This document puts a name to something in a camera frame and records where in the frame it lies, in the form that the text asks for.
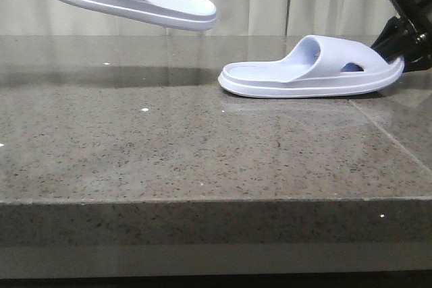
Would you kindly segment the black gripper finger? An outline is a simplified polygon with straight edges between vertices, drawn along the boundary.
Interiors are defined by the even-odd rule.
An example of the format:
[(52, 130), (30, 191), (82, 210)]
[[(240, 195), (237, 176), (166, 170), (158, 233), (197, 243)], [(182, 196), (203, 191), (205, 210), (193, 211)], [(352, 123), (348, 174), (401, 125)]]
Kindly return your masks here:
[(431, 69), (431, 22), (392, 17), (371, 48), (387, 62), (403, 58), (403, 72)]

